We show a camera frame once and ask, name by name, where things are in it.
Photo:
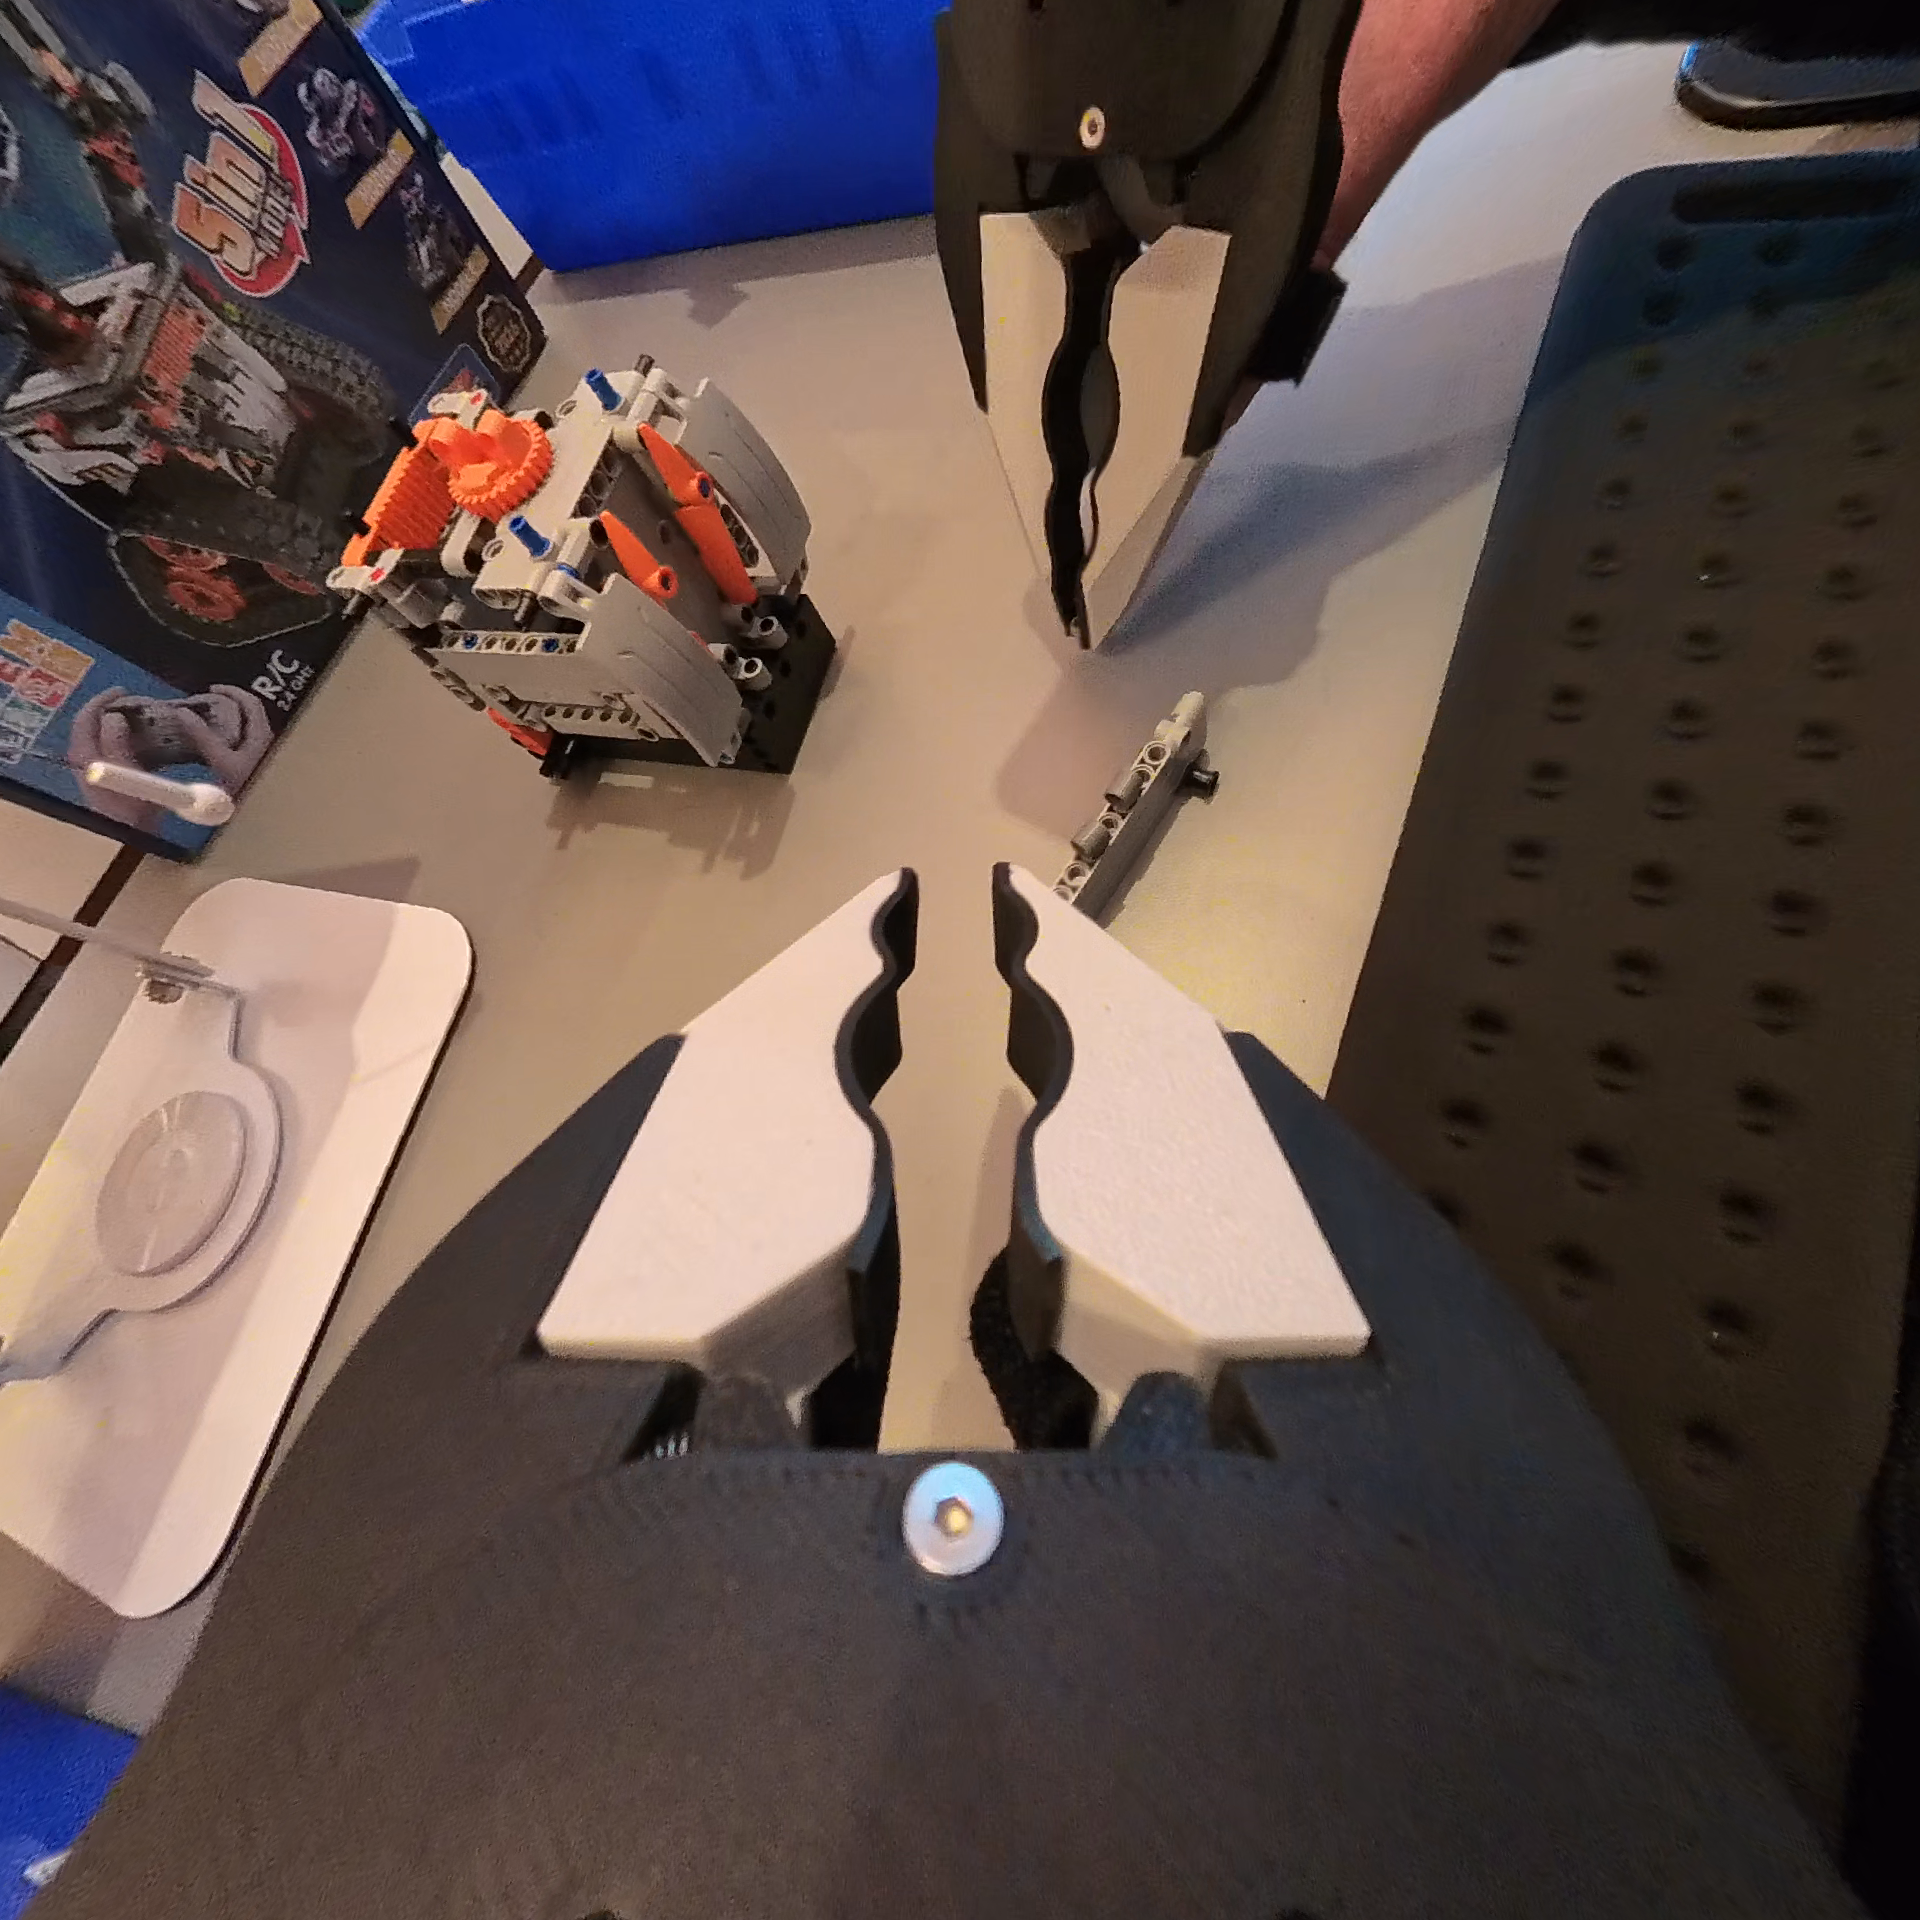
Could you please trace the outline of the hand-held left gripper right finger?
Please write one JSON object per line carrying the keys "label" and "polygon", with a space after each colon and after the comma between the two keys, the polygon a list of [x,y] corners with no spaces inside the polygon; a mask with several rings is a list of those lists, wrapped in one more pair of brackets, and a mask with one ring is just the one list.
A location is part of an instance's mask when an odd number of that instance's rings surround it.
{"label": "hand-held left gripper right finger", "polygon": [[992,928],[1031,1101],[1001,1254],[1020,1353],[1105,1410],[1146,1377],[1363,1355],[1369,1318],[1212,1012],[1009,862]]}

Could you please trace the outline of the grey orange toy brick model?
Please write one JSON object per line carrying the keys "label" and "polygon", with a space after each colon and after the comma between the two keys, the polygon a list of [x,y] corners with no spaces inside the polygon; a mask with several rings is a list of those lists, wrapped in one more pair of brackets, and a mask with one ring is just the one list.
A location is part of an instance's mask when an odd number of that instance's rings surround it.
{"label": "grey orange toy brick model", "polygon": [[838,642],[809,512],[723,386],[655,356],[548,411],[434,393],[328,588],[375,608],[548,779],[604,761],[790,778]]}

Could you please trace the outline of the white stand with base plate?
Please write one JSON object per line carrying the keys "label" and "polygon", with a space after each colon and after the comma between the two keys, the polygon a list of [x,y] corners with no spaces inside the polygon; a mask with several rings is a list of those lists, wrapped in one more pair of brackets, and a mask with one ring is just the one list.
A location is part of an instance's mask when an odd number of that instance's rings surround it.
{"label": "white stand with base plate", "polygon": [[6,1545],[121,1621],[225,1558],[471,984],[420,854],[94,930],[131,996],[6,1200]]}

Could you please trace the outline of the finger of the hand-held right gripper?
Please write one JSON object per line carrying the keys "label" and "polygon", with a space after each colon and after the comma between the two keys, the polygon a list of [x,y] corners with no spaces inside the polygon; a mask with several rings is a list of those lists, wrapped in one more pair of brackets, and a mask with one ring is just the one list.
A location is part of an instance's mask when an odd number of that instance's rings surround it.
{"label": "finger of the hand-held right gripper", "polygon": [[1091,649],[1136,601],[1212,460],[1185,444],[1228,252],[1224,232],[1174,226],[1115,282],[1118,427],[1088,481],[1096,538],[1079,588]]}
{"label": "finger of the hand-held right gripper", "polygon": [[986,419],[1026,547],[1068,635],[1094,648],[1097,545],[1096,322],[1107,316],[1107,224],[1094,209],[982,220]]}

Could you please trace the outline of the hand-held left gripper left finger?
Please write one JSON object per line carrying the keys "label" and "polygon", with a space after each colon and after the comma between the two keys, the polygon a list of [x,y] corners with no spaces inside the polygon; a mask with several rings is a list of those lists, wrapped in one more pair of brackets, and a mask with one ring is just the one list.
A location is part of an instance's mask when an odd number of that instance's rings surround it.
{"label": "hand-held left gripper left finger", "polygon": [[879,875],[688,1022],[537,1322],[545,1353],[755,1377],[784,1402],[882,1397],[899,1323],[897,1171],[876,1097],[921,885]]}

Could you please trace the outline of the person's right hand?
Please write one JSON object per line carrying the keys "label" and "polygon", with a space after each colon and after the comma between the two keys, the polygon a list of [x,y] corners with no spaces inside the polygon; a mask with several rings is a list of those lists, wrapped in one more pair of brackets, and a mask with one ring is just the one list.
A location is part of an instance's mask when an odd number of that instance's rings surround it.
{"label": "person's right hand", "polygon": [[1334,270],[1425,138],[1483,91],[1555,3],[1363,3],[1337,86],[1343,165],[1314,265]]}

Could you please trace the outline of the black studded foam pad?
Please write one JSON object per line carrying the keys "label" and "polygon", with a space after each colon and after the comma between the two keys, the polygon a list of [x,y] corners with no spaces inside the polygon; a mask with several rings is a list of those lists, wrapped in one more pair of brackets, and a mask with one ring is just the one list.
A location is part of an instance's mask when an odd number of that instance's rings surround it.
{"label": "black studded foam pad", "polygon": [[1838,1834],[1915,1232],[1915,152],[1568,252],[1331,1104],[1579,1380]]}

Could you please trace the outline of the light grey holed brick beam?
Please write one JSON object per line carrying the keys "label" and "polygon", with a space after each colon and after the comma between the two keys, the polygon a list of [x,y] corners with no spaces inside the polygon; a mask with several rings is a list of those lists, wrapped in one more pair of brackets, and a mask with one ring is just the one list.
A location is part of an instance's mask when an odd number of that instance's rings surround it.
{"label": "light grey holed brick beam", "polygon": [[1051,892],[1087,916],[1100,916],[1135,866],[1147,853],[1161,824],[1180,801],[1192,765],[1212,764],[1204,738],[1170,724],[1174,708],[1103,790],[1096,817],[1072,836],[1071,854]]}

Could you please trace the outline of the blue plastic bin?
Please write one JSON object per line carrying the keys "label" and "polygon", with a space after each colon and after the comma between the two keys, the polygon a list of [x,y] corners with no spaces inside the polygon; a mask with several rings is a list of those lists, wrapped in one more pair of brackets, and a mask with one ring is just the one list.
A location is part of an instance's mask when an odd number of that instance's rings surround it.
{"label": "blue plastic bin", "polygon": [[937,3],[377,5],[399,97],[553,273],[921,217]]}
{"label": "blue plastic bin", "polygon": [[58,1875],[137,1752],[137,1738],[3,1686],[3,1915]]}

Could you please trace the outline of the blue toy set box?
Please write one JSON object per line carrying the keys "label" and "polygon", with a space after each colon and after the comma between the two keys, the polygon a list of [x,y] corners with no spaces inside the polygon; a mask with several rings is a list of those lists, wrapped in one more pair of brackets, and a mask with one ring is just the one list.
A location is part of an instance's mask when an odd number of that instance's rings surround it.
{"label": "blue toy set box", "polygon": [[409,427],[542,352],[342,6],[6,3],[6,801],[201,853],[86,768],[243,793]]}

